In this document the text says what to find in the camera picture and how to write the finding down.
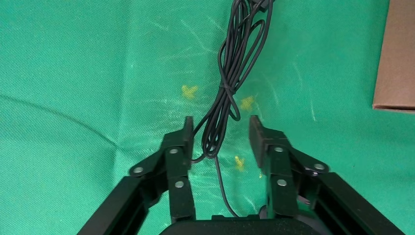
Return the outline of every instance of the bolt head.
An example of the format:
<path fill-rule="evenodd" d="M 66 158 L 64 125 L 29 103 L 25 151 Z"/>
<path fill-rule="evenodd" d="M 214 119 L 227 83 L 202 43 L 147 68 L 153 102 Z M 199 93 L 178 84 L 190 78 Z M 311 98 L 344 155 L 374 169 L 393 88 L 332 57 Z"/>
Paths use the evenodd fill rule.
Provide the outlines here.
<path fill-rule="evenodd" d="M 143 170 L 144 170 L 144 168 L 142 168 L 142 167 L 136 167 L 136 168 L 134 168 L 133 172 L 134 173 L 141 173 L 141 172 L 143 172 Z"/>
<path fill-rule="evenodd" d="M 184 186 L 184 183 L 183 183 L 183 181 L 177 181 L 177 182 L 174 184 L 174 186 L 175 186 L 176 188 L 182 188 L 182 187 Z"/>
<path fill-rule="evenodd" d="M 325 167 L 322 164 L 314 164 L 314 168 L 317 170 L 324 170 Z"/>
<path fill-rule="evenodd" d="M 279 180 L 277 180 L 277 184 L 279 186 L 287 186 L 287 181 L 285 181 L 283 179 L 279 179 Z"/>

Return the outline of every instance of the black metal bracket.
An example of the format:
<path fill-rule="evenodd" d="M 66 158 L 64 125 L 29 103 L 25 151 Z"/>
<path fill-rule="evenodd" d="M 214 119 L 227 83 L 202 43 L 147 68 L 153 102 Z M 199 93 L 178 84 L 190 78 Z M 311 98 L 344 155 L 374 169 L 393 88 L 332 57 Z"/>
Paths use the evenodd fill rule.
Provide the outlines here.
<path fill-rule="evenodd" d="M 79 235 L 135 235 L 148 209 L 169 191 L 171 222 L 195 219 L 187 172 L 193 150 L 193 118 L 168 133 L 160 149 L 134 165 L 92 215 Z"/>
<path fill-rule="evenodd" d="M 172 225 L 161 235 L 403 235 L 327 164 L 293 148 L 283 132 L 265 128 L 257 116 L 251 116 L 249 139 L 267 177 L 265 215 L 196 220 L 187 174 L 192 131 L 187 117 L 183 129 L 166 134 L 160 149 L 130 169 L 78 234 L 135 235 L 168 190 Z M 309 210 L 300 210 L 299 202 Z"/>

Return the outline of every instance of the cardboard box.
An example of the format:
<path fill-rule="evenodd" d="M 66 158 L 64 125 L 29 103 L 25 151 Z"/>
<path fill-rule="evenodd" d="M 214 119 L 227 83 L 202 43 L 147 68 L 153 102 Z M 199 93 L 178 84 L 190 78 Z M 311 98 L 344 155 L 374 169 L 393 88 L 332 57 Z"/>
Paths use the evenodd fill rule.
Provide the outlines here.
<path fill-rule="evenodd" d="M 373 108 L 415 112 L 415 0 L 391 0 Z"/>

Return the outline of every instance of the metal linkage arm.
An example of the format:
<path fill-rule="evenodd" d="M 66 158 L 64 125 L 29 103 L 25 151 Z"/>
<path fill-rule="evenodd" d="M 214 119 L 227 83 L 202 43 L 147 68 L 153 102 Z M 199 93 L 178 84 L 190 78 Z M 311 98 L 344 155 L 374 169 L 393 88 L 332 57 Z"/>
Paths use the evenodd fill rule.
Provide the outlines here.
<path fill-rule="evenodd" d="M 306 199 L 321 234 L 403 235 L 328 165 L 292 147 L 283 132 L 251 116 L 249 138 L 258 167 L 267 176 L 267 217 L 305 221 L 297 198 Z"/>
<path fill-rule="evenodd" d="M 169 191 L 172 223 L 195 219 L 187 171 L 193 149 L 193 119 L 164 136 L 159 151 L 130 169 L 78 233 L 136 235 L 151 206 Z"/>

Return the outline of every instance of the green fabric background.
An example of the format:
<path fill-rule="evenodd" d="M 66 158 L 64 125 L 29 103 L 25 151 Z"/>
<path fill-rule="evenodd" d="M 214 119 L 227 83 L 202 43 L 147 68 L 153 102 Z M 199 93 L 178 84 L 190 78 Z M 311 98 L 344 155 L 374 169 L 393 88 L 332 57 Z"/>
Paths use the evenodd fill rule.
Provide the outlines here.
<path fill-rule="evenodd" d="M 275 2 L 264 51 L 235 96 L 243 118 L 229 122 L 220 154 L 239 215 L 265 203 L 248 142 L 248 118 L 257 114 L 415 234 L 415 116 L 371 108 L 388 3 Z M 0 0 L 0 235 L 75 234 L 163 134 L 181 128 L 185 116 L 200 120 L 219 85 L 216 52 L 230 6 Z M 10 98 L 62 112 L 106 139 Z M 195 165 L 190 177 L 198 219 L 230 216 L 212 161 Z M 169 223 L 164 195 L 139 234 Z"/>

